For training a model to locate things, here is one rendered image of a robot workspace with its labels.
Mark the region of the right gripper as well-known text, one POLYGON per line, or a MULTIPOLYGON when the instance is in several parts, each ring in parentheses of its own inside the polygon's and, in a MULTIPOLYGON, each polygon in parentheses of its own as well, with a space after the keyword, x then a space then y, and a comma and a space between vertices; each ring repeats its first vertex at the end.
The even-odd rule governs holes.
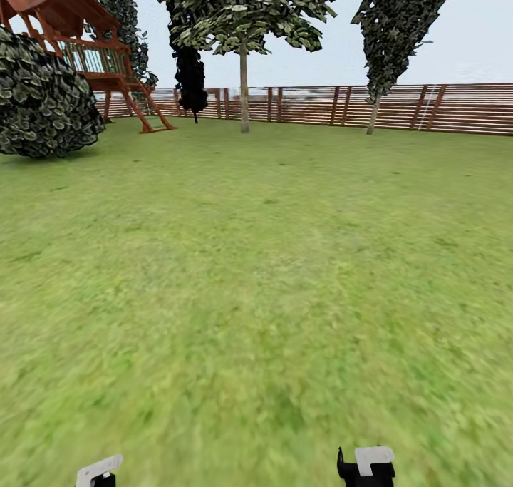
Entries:
POLYGON ((346 487, 393 487, 393 463, 370 463, 372 476, 361 476, 356 463, 337 460, 338 476, 344 478, 346 487))

